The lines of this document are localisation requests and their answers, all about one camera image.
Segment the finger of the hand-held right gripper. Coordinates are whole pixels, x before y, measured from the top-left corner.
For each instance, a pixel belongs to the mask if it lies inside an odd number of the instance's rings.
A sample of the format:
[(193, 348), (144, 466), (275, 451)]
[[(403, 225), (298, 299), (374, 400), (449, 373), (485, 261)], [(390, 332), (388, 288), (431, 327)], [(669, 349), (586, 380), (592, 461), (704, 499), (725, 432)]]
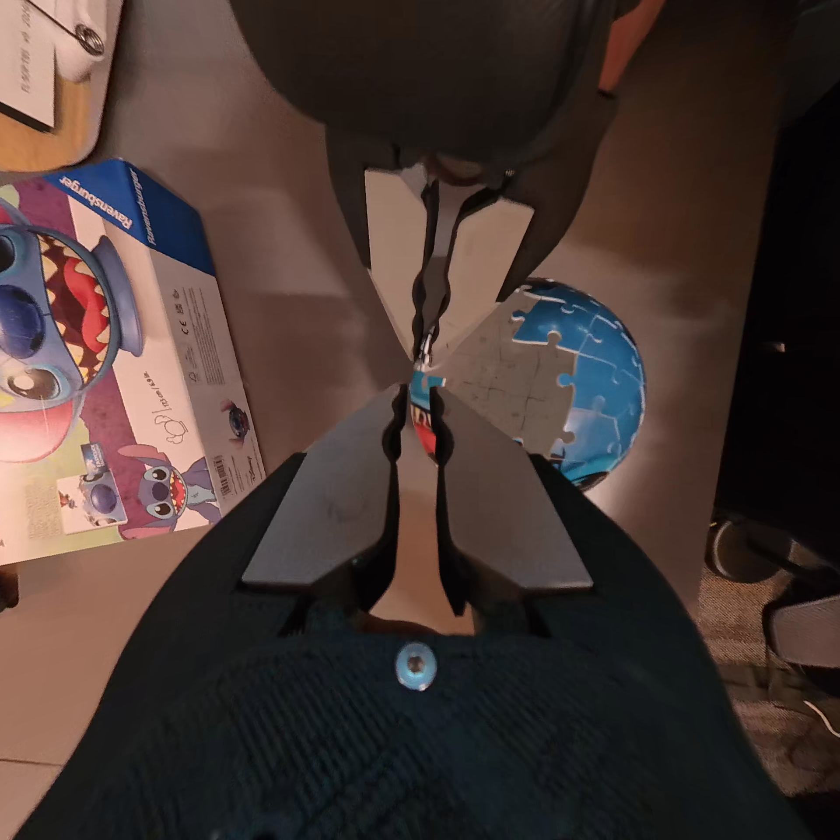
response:
[(497, 306), (534, 209), (477, 186), (442, 186), (427, 264), (427, 361), (444, 361)]
[(423, 164), (364, 173), (369, 274), (406, 355), (432, 359), (431, 328), (424, 324), (427, 236), (435, 231), (437, 185)]

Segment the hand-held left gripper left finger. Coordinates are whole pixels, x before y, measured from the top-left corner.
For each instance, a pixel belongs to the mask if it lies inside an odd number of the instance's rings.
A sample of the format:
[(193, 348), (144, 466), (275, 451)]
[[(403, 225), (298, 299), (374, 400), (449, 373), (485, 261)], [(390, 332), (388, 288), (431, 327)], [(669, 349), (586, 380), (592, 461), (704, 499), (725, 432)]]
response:
[(403, 389), (392, 385), (303, 456), (242, 576), (252, 590), (368, 612), (392, 582)]

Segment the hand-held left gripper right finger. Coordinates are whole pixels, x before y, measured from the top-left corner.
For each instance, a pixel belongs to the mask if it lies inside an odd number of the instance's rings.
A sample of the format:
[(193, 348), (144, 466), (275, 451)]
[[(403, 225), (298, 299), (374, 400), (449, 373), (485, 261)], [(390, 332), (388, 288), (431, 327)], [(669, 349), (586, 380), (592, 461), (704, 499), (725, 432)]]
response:
[(529, 453), (448, 389), (430, 392), (438, 570), (454, 614), (594, 586)]

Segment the red and blue puzzle piece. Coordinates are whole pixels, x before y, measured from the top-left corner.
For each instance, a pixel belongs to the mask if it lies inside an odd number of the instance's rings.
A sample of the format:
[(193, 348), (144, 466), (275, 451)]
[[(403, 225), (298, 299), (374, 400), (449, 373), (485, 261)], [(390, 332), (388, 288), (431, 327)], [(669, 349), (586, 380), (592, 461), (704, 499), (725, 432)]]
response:
[(446, 386), (444, 376), (417, 365), (408, 386), (409, 407), (416, 436), (426, 455), (437, 463), (437, 437), (433, 429), (430, 394), (434, 388)]

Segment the blue puzzle ball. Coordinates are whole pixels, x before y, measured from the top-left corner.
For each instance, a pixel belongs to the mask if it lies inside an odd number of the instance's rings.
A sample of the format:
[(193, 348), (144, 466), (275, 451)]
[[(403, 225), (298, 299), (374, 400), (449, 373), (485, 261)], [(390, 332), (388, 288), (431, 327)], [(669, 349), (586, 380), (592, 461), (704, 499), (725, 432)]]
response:
[(580, 490), (633, 446), (646, 410), (642, 357), (615, 313), (557, 280), (531, 278), (437, 369), (416, 373), (415, 417), (443, 386)]

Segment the person's right forearm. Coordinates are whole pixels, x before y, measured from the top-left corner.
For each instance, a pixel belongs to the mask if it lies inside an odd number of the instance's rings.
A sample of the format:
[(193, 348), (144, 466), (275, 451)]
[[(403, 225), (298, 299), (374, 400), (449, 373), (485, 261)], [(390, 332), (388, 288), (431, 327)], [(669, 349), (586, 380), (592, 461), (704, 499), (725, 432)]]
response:
[(627, 65), (642, 45), (662, 11), (666, 1), (632, 1), (618, 3), (607, 40), (605, 58), (598, 88), (612, 92), (618, 85)]

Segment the cartoon printed puzzle box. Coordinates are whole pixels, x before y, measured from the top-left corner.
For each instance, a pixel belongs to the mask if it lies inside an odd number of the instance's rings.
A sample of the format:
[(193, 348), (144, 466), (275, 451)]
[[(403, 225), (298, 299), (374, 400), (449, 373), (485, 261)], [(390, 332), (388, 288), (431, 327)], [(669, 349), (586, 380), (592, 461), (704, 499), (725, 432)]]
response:
[(266, 472), (197, 211), (115, 159), (1, 222), (2, 565), (218, 523)]

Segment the person's right hand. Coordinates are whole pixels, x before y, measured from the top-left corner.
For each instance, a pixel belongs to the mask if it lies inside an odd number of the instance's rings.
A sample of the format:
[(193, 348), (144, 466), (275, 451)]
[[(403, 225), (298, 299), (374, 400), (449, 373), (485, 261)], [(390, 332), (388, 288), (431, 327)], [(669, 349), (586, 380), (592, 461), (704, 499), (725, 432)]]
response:
[(472, 161), (429, 153), (423, 157), (423, 165), (432, 180), (441, 181), (449, 186), (471, 187), (487, 181), (482, 164)]

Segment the white device with metal nut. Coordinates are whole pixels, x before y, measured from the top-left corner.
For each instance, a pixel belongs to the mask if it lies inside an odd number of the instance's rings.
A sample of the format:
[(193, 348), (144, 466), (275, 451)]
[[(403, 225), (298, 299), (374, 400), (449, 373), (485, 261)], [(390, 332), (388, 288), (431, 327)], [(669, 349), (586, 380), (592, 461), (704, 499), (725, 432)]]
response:
[(83, 82), (109, 59), (119, 30), (123, 1), (56, 1), (52, 16), (58, 76)]

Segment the round wooden board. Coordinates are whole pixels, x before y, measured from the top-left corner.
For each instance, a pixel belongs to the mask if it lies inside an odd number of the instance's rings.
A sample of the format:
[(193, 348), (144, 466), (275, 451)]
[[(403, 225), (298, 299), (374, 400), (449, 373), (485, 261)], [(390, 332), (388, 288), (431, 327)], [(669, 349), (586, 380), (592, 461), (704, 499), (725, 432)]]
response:
[(56, 125), (51, 132), (37, 132), (1, 113), (2, 172), (52, 172), (88, 157), (99, 136), (118, 33), (110, 58), (87, 80), (71, 82), (56, 70)]

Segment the white printed card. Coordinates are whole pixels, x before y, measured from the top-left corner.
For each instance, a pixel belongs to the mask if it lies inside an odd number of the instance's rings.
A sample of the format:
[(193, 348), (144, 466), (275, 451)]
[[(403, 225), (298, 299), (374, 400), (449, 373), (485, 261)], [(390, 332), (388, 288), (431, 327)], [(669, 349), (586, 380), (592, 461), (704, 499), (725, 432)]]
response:
[(1, 113), (40, 133), (56, 125), (56, 47), (69, 34), (56, 2), (1, 2)]

